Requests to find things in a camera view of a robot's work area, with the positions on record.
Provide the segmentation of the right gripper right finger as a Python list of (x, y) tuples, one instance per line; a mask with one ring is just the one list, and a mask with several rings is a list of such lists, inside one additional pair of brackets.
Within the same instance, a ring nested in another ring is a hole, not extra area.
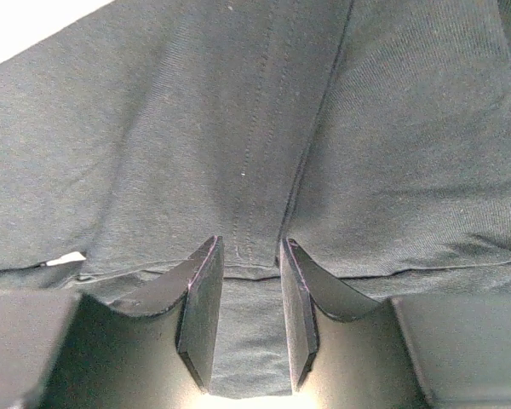
[(279, 269), (293, 395), (312, 408), (511, 408), (511, 295), (367, 297), (294, 240)]

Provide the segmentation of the black t shirt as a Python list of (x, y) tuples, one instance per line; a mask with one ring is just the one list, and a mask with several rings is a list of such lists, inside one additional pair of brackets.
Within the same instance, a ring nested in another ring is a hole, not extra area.
[(290, 393), (282, 238), (511, 294), (511, 1), (115, 1), (0, 64), (0, 290), (112, 301), (211, 235), (227, 398)]

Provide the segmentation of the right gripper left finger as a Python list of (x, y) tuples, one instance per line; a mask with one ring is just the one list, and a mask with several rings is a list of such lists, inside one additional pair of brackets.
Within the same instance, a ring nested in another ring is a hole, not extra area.
[(0, 291), (0, 408), (195, 408), (210, 386), (224, 245), (112, 303)]

